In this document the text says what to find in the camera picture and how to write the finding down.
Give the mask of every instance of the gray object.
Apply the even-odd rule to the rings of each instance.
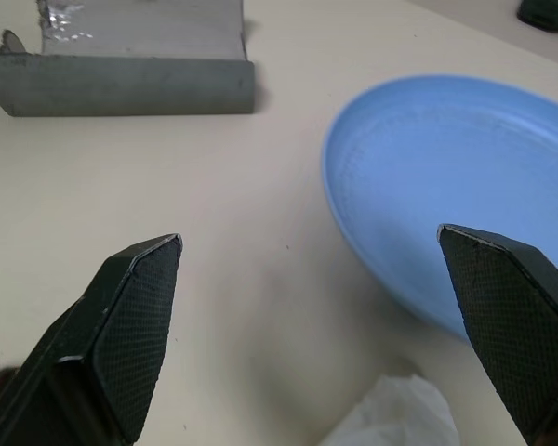
[[[5,31],[12,116],[251,113],[242,0],[39,0],[43,54]]]

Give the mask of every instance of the white table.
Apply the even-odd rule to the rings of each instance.
[[[23,11],[15,15],[14,11]],[[247,0],[252,116],[13,119],[0,110],[0,357],[22,360],[108,255],[185,242],[140,445],[313,445],[379,374],[417,370],[463,444],[523,441],[472,350],[394,305],[326,205],[337,111],[399,76],[455,72],[558,99],[558,64],[404,0]],[[0,0],[39,49],[33,2]]]

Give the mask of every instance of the dark green object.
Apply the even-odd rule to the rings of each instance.
[[[551,33],[558,33],[558,0],[524,0],[519,20]]]

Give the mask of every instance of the white tissue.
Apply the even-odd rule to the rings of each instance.
[[[459,446],[448,404],[428,381],[382,376],[321,446]]]

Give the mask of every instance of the blue bowl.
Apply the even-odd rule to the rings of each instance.
[[[325,191],[393,297],[467,339],[436,231],[454,223],[539,248],[558,267],[558,104],[457,76],[379,85],[332,125]]]

